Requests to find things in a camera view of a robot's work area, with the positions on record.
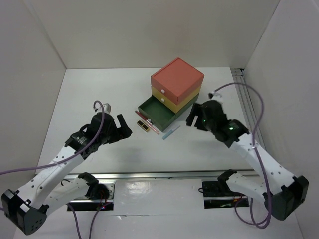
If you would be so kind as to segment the black gold lipstick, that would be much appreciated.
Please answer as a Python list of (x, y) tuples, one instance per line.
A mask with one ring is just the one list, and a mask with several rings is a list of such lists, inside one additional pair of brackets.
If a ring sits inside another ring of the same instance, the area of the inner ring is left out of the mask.
[(144, 132), (149, 132), (150, 128), (141, 120), (137, 121), (137, 125), (144, 131)]

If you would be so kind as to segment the pink lip liner pencil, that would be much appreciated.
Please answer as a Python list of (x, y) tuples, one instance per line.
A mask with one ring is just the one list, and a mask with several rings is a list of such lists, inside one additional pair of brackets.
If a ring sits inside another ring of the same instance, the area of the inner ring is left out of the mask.
[(152, 123), (151, 123), (150, 121), (148, 121), (148, 119), (147, 119), (144, 115), (142, 115), (139, 111), (135, 111), (135, 113), (142, 118), (142, 120), (144, 121), (144, 123), (145, 123), (152, 131), (154, 131), (157, 135), (159, 135), (160, 132), (157, 131), (157, 130), (153, 127)]

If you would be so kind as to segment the blue eyebrow razor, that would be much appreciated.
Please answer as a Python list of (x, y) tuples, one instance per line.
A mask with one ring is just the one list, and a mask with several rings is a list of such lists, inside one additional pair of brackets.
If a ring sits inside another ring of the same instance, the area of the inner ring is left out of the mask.
[(162, 137), (162, 139), (163, 140), (165, 140), (165, 139), (167, 139), (170, 135), (172, 135), (176, 130), (178, 130), (180, 128), (180, 126), (177, 126), (176, 128), (174, 128), (174, 129), (171, 129), (168, 133), (166, 133), (163, 137)]

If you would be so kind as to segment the yellow drawer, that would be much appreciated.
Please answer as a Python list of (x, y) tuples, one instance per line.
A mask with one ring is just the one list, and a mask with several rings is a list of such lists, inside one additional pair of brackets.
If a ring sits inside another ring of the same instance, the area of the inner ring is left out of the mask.
[(182, 100), (179, 104), (175, 104), (171, 101), (167, 96), (158, 91), (155, 87), (151, 87), (152, 95), (157, 98), (161, 103), (163, 103), (166, 107), (168, 107), (174, 113), (178, 113), (186, 104), (188, 104), (191, 100), (197, 99), (198, 94), (200, 92), (201, 86), (195, 89), (192, 93), (190, 93), (184, 100)]

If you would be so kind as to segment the green bottom drawer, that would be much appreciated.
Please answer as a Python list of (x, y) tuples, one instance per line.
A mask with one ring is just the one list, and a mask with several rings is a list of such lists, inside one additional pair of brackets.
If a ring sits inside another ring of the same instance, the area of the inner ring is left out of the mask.
[(139, 112), (150, 119), (152, 124), (161, 132), (165, 131), (174, 121), (175, 113), (151, 96), (138, 106)]

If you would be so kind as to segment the red top drawer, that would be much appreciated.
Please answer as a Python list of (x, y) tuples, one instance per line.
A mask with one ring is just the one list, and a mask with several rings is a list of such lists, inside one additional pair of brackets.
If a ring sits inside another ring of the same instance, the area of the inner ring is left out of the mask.
[(177, 57), (151, 75), (151, 85), (179, 104), (201, 86), (204, 74)]

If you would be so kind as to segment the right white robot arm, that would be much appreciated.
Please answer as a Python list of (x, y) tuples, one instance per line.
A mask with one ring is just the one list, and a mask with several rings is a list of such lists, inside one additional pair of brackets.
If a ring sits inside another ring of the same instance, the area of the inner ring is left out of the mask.
[(240, 121), (228, 119), (220, 102), (209, 100), (193, 104), (186, 124), (212, 133), (264, 178), (264, 183), (257, 184), (238, 171), (229, 169), (217, 179), (217, 189), (222, 195), (234, 192), (255, 199), (263, 203), (271, 216), (279, 221), (285, 220), (305, 201), (309, 181), (280, 165), (253, 139), (252, 133)]

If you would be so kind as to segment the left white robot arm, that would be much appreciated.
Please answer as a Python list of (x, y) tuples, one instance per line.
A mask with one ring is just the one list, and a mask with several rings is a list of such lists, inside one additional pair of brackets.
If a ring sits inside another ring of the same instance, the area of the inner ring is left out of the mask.
[(106, 199), (109, 190), (92, 174), (84, 172), (64, 185), (63, 179), (78, 165), (104, 144), (111, 144), (131, 136), (132, 131), (122, 115), (117, 119), (108, 113), (99, 112), (89, 124), (73, 133), (64, 147), (51, 162), (51, 167), (41, 170), (28, 183), (17, 190), (6, 190), (2, 196), (4, 215), (25, 235), (35, 233), (47, 217), (70, 201)]

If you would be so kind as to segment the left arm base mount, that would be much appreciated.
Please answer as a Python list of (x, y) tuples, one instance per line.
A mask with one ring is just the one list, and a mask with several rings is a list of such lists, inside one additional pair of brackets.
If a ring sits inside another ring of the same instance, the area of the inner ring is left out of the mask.
[(71, 201), (69, 204), (76, 212), (112, 211), (114, 209), (115, 182), (102, 181), (104, 187), (101, 187), (97, 194), (91, 199), (85, 196)]

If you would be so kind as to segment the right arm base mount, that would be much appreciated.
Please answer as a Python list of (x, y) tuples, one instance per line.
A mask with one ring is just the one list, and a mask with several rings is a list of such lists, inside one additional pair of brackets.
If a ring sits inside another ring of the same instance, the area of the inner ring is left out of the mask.
[(205, 209), (249, 207), (246, 196), (236, 192), (223, 192), (217, 181), (203, 181), (198, 191), (203, 195)]

